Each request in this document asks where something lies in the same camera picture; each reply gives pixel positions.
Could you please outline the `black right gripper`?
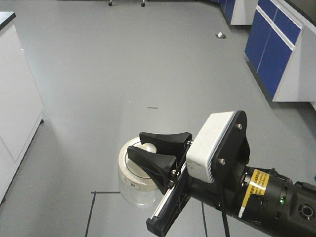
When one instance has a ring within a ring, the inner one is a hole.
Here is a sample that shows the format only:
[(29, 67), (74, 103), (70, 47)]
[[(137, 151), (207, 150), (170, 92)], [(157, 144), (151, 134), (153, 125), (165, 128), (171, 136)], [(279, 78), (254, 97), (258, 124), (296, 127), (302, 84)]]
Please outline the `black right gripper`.
[(185, 164), (181, 168), (181, 174), (176, 183), (172, 188), (168, 187), (171, 171), (176, 167), (176, 157), (170, 155), (182, 155), (188, 146), (188, 141), (192, 140), (192, 134), (140, 132), (139, 138), (141, 144), (153, 144), (157, 149), (157, 154), (135, 146), (128, 146), (128, 157), (149, 175), (160, 192), (164, 194), (154, 214), (146, 221), (147, 229), (151, 233), (167, 234), (190, 198), (195, 198), (219, 211), (222, 209), (217, 184), (206, 183), (190, 176)]

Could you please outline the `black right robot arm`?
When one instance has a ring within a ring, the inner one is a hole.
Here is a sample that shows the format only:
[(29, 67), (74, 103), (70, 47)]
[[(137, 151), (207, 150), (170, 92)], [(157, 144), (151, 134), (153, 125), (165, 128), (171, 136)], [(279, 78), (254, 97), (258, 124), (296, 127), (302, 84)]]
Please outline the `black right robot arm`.
[(242, 131), (215, 137), (193, 138), (190, 133), (160, 135), (141, 133), (140, 140), (156, 152), (129, 146), (127, 154), (163, 194), (148, 230), (165, 236), (190, 198), (222, 213), (225, 235), (227, 217), (272, 237), (313, 237), (316, 234), (316, 188), (293, 183), (275, 169), (248, 166), (250, 149)]

